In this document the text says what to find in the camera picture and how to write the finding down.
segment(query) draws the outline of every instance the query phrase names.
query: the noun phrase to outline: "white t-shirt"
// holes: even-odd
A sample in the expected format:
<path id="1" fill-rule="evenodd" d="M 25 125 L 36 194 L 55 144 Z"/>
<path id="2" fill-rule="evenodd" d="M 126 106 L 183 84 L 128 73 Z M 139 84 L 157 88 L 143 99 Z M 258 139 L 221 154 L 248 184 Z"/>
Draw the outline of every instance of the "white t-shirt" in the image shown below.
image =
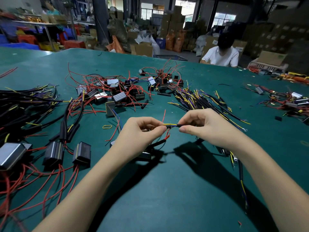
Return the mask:
<path id="1" fill-rule="evenodd" d="M 210 60 L 211 64 L 218 66 L 229 66 L 236 67 L 238 65 L 238 51 L 231 46 L 224 56 L 221 56 L 219 53 L 219 46 L 212 47 L 208 50 L 202 60 L 208 62 Z"/>

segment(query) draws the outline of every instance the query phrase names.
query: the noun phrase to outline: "orange sack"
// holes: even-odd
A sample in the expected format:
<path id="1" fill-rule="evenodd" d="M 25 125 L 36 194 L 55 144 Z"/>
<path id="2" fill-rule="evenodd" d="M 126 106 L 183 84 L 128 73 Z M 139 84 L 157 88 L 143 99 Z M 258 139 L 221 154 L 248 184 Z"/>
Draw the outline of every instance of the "orange sack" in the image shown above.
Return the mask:
<path id="1" fill-rule="evenodd" d="M 175 34 L 168 33 L 168 35 L 166 36 L 165 49 L 172 51 L 174 47 L 174 40 Z"/>
<path id="2" fill-rule="evenodd" d="M 178 53 L 181 52 L 185 36 L 186 36 L 186 31 L 179 31 L 178 32 L 173 51 L 178 52 Z"/>
<path id="3" fill-rule="evenodd" d="M 107 45 L 106 48 L 108 49 L 109 52 L 112 49 L 115 49 L 116 53 L 121 53 L 121 54 L 125 53 L 125 51 L 123 50 L 122 45 L 120 45 L 120 43 L 119 43 L 119 41 L 118 41 L 116 36 L 113 36 L 113 43 Z"/>

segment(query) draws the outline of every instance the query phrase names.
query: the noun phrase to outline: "person's left hand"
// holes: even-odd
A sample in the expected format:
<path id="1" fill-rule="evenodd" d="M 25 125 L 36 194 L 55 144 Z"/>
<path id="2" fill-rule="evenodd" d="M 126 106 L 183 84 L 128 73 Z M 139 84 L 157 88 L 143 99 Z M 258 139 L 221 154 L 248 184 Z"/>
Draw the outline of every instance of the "person's left hand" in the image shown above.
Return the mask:
<path id="1" fill-rule="evenodd" d="M 121 153 L 127 161 L 133 160 L 166 130 L 163 122 L 152 117 L 131 117 L 123 126 L 112 149 Z"/>

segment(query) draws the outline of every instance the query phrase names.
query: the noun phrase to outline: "green tabletop surface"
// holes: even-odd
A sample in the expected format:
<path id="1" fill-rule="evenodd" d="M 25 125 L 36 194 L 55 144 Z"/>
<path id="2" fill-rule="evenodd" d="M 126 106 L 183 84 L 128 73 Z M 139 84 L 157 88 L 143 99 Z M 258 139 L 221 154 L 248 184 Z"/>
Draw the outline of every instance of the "green tabletop surface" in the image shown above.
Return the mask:
<path id="1" fill-rule="evenodd" d="M 0 47 L 0 66 L 12 65 L 52 54 L 50 51 Z"/>
<path id="2" fill-rule="evenodd" d="M 99 74 L 103 77 L 123 75 L 136 76 L 142 67 L 163 68 L 165 59 L 149 58 L 118 53 L 100 52 L 86 49 L 69 49 L 46 57 L 36 57 L 30 61 L 17 63 L 18 69 L 0 79 L 1 89 L 9 87 L 15 90 L 30 89 L 48 83 L 57 86 L 60 99 L 76 98 L 75 83 L 68 75 L 70 70 L 78 74 Z M 259 102 L 267 99 L 267 95 L 259 95 L 243 89 L 247 84 L 263 85 L 279 92 L 294 91 L 309 96 L 308 87 L 288 81 L 271 80 L 269 76 L 253 74 L 248 70 L 221 66 L 203 65 L 191 62 L 175 61 L 181 66 L 179 72 L 190 89 L 202 89 L 213 94 L 217 91 L 233 113 L 241 119 L 248 120 L 251 125 L 241 123 L 247 129 L 246 134 L 255 140 L 270 156 L 298 183 L 309 192 L 309 147 L 301 141 L 309 142 L 308 126 L 301 121 L 282 117 L 282 122 L 275 116 L 282 116 L 284 111 L 271 109 Z M 10 66 L 0 67 L 0 73 Z M 72 74 L 78 82 L 80 75 Z M 147 88 L 146 82 L 140 82 Z M 176 106 L 167 104 L 175 97 L 154 95 L 153 101 L 145 109 L 116 109 L 124 124 L 129 117 L 152 116 L 162 120 L 166 109 L 165 123 L 177 123 L 185 114 Z M 65 104 L 60 105 L 46 119 L 52 120 L 64 112 Z M 96 109 L 105 110 L 105 105 L 95 105 Z M 80 128 L 69 146 L 74 149 L 80 141 L 91 145 L 91 166 L 105 154 L 115 128 L 115 118 L 85 114 L 80 121 Z M 103 125 L 112 124 L 112 129 L 102 129 Z M 49 136 L 30 137 L 33 148 L 44 146 L 48 139 L 59 132 L 60 122 L 48 128 Z M 180 133 L 178 128 L 171 130 L 171 136 L 164 144 L 158 146 L 156 158 L 151 162 L 131 162 L 117 175 L 111 184 L 102 206 L 89 231 L 276 231 L 274 222 L 265 207 L 265 202 L 244 168 L 244 184 L 249 201 L 246 213 L 244 199 L 241 196 L 238 167 L 231 167 L 229 158 L 218 155 L 215 146 L 208 142 L 196 146 L 195 136 Z M 134 145 L 127 140 L 126 145 Z M 43 171 L 42 158 L 35 166 Z M 65 152 L 63 166 L 72 166 L 72 156 Z M 79 172 L 78 183 L 89 169 Z M 66 181 L 72 170 L 66 171 Z M 10 205 L 15 208 L 26 202 L 42 186 L 46 178 L 41 178 L 30 186 L 17 192 Z M 40 193 L 26 207 L 43 201 L 53 177 Z M 55 184 L 49 195 L 61 187 L 62 179 Z M 57 198 L 47 203 L 47 213 L 55 207 Z M 16 216 L 23 225 L 32 230 L 42 220 L 42 205 L 19 212 Z M 4 231 L 19 231 L 16 223 L 10 219 Z"/>

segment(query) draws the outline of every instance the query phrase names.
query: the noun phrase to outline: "window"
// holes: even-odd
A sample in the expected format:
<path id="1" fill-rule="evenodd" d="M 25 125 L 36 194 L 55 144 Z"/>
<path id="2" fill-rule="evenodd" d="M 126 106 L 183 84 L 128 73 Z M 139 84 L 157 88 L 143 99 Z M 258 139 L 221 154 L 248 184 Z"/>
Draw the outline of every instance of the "window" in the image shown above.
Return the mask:
<path id="1" fill-rule="evenodd" d="M 236 15 L 234 14 L 224 14 L 224 13 L 216 13 L 215 16 L 214 16 L 214 22 L 213 22 L 213 25 L 220 25 L 222 26 L 223 23 L 226 23 L 226 22 L 230 22 L 230 21 L 234 21 L 236 19 Z"/>
<path id="2" fill-rule="evenodd" d="M 164 14 L 164 5 L 141 3 L 141 19 L 150 19 L 152 14 Z"/>

